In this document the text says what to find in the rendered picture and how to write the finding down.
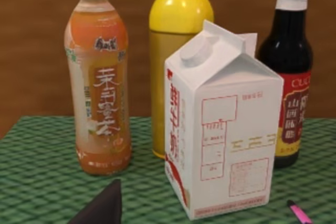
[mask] carton gable top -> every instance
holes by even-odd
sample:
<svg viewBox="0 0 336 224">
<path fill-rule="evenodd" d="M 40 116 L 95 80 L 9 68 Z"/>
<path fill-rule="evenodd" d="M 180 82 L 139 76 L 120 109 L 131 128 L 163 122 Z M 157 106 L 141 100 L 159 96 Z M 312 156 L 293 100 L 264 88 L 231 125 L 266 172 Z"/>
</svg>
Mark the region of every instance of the carton gable top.
<svg viewBox="0 0 336 224">
<path fill-rule="evenodd" d="M 245 38 L 250 40 L 248 49 Z M 238 58 L 244 64 L 241 68 L 245 72 L 253 66 L 264 77 L 279 78 L 276 73 L 253 58 L 255 44 L 256 37 L 241 37 L 205 20 L 203 30 L 171 55 L 166 64 L 177 70 L 177 75 L 192 90 L 196 90 L 222 70 L 225 71 Z"/>
</svg>

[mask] orange bottle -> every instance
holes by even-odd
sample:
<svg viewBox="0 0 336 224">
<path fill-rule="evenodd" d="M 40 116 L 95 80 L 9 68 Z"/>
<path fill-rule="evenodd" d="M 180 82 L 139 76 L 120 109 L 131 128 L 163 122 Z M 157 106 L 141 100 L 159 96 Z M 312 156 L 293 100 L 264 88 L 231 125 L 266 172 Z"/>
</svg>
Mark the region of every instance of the orange bottle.
<svg viewBox="0 0 336 224">
<path fill-rule="evenodd" d="M 108 0 L 80 0 L 65 32 L 82 169 L 107 175 L 131 158 L 126 28 Z"/>
</svg>

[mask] milk carton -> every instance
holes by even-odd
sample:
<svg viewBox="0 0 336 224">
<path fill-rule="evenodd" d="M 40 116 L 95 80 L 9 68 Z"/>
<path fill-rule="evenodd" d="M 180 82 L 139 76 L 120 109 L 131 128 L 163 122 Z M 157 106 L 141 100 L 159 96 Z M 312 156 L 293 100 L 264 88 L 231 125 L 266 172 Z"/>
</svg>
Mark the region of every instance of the milk carton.
<svg viewBox="0 0 336 224">
<path fill-rule="evenodd" d="M 165 62 L 165 172 L 191 220 L 269 200 L 283 80 L 245 38 L 205 21 Z"/>
</svg>

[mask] white neck label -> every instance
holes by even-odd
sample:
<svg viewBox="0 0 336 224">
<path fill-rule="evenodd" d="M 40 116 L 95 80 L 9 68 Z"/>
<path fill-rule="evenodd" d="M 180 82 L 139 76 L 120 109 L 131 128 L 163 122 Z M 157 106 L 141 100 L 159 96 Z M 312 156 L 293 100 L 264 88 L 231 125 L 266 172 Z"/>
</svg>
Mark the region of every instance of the white neck label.
<svg viewBox="0 0 336 224">
<path fill-rule="evenodd" d="M 277 0 L 277 10 L 306 10 L 308 0 Z"/>
</svg>

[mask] brown wooden panel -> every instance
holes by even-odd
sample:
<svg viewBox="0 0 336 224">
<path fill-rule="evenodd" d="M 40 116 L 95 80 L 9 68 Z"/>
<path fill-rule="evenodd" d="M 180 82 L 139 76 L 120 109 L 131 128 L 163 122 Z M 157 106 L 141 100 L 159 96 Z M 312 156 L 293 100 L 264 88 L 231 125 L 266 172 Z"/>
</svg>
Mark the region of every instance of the brown wooden panel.
<svg viewBox="0 0 336 224">
<path fill-rule="evenodd" d="M 0 0 L 0 136 L 21 115 L 72 115 L 63 48 L 67 20 L 78 0 Z M 130 35 L 132 115 L 150 115 L 148 14 L 154 0 L 111 0 Z M 216 22 L 233 32 L 268 34 L 276 0 L 211 0 Z M 310 0 L 308 37 L 315 62 L 307 116 L 336 116 L 336 6 Z"/>
</svg>

